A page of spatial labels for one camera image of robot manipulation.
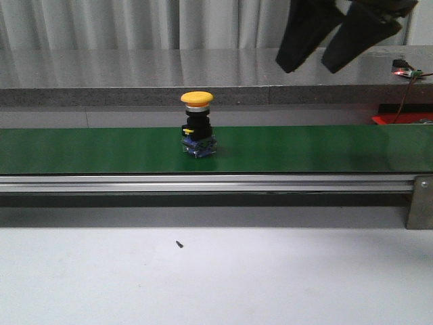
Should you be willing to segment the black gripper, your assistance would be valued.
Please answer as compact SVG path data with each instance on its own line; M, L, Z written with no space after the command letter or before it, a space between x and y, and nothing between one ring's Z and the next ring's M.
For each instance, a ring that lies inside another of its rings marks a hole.
M395 18L406 17L418 1L357 0L346 14L335 1L290 2L288 23L275 61L286 73L300 67L342 21L321 59L336 73L359 54L397 34L402 26Z

